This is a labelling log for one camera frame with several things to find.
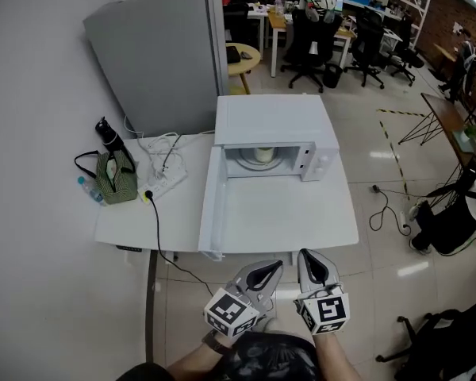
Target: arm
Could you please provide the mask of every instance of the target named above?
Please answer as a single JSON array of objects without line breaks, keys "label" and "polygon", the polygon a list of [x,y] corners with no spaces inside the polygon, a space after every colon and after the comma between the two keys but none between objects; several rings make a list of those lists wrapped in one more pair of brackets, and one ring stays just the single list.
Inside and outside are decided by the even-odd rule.
[{"label": "arm", "polygon": [[314,344],[317,361],[326,381],[361,381],[334,333],[314,336]]},{"label": "arm", "polygon": [[[225,347],[232,347],[231,339],[220,333],[215,336],[215,339]],[[198,381],[213,370],[221,357],[221,354],[214,352],[202,343],[185,357],[170,365],[167,372],[173,376],[175,381]]]}]

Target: floor marking tape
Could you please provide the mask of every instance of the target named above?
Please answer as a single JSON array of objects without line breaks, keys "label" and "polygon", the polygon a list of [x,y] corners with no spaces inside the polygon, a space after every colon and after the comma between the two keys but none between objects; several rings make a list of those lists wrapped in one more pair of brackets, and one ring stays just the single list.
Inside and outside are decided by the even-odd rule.
[{"label": "floor marking tape", "polygon": [[386,127],[382,124],[381,120],[379,120],[379,124],[381,125],[382,131],[384,132],[384,136],[388,140],[388,144],[390,145],[391,152],[393,153],[393,156],[395,157],[395,161],[397,161],[398,170],[400,172],[400,176],[402,177],[402,182],[404,184],[404,192],[407,195],[407,199],[410,200],[409,199],[409,192],[407,191],[407,181],[404,178],[404,172],[402,171],[402,167],[400,166],[400,162],[398,162],[397,153],[393,149],[393,143],[391,142],[390,136],[388,135],[388,132],[386,131]]},{"label": "floor marking tape", "polygon": [[403,115],[405,115],[405,116],[427,117],[426,114],[422,114],[422,113],[411,113],[411,112],[409,112],[409,111],[395,111],[395,110],[384,110],[384,109],[377,109],[377,111],[382,111],[383,113],[403,114]]}]

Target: tiled floor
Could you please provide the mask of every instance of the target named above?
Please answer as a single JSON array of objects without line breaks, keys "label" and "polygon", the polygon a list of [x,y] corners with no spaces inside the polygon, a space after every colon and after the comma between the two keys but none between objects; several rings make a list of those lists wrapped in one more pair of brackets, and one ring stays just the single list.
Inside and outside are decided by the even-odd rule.
[{"label": "tiled floor", "polygon": [[[247,75],[253,94],[317,94],[315,85],[305,78],[299,79],[294,89],[288,89],[293,76],[290,72],[278,71],[277,77],[271,78],[269,59],[266,51],[265,60]],[[378,364],[374,357],[405,345],[406,332],[396,322],[397,316],[420,323],[427,312],[451,307],[466,309],[476,302],[476,241],[457,256],[420,256],[409,249],[408,239],[397,231],[393,215],[385,215],[380,231],[373,231],[368,224],[370,215],[384,205],[384,198],[370,191],[372,184],[402,192],[401,177],[379,121],[392,138],[410,193],[434,190],[457,162],[443,134],[423,147],[416,141],[397,144],[420,117],[376,111],[428,112],[420,93],[439,94],[436,81],[426,67],[413,71],[416,82],[412,87],[403,76],[392,78],[384,72],[380,74],[384,90],[379,90],[374,80],[361,87],[359,76],[349,72],[342,75],[336,89],[326,88],[321,95],[340,142],[359,227],[358,244],[325,249],[323,253],[336,263],[350,295],[351,320],[339,333],[339,339],[365,380],[393,380],[399,363]],[[233,79],[232,83],[240,84],[240,80]],[[397,212],[415,201],[401,194],[388,193],[388,197]],[[218,264],[200,255],[181,255],[179,264],[217,289],[245,264],[268,258],[287,263],[290,260],[287,254],[242,255],[227,256]],[[208,331],[202,308],[209,296],[204,286],[163,262],[159,262],[155,290],[155,361],[170,364],[197,346]],[[277,316],[287,331],[307,337],[308,331],[292,303],[298,291],[296,268],[287,264],[270,314]]]}]

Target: round wooden table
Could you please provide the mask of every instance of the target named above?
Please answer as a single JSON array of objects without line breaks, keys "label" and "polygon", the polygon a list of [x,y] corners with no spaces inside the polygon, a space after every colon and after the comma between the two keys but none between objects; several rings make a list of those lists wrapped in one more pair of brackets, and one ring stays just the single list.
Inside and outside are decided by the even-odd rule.
[{"label": "round wooden table", "polygon": [[251,60],[244,60],[241,58],[240,62],[228,63],[228,73],[229,76],[240,75],[241,82],[244,84],[245,91],[247,94],[250,94],[251,91],[248,88],[247,80],[245,79],[245,72],[250,71],[255,65],[261,60],[261,54],[259,51],[253,47],[250,47],[245,44],[238,44],[235,42],[229,42],[225,45],[226,47],[236,47],[238,53],[246,52],[252,57]]}]

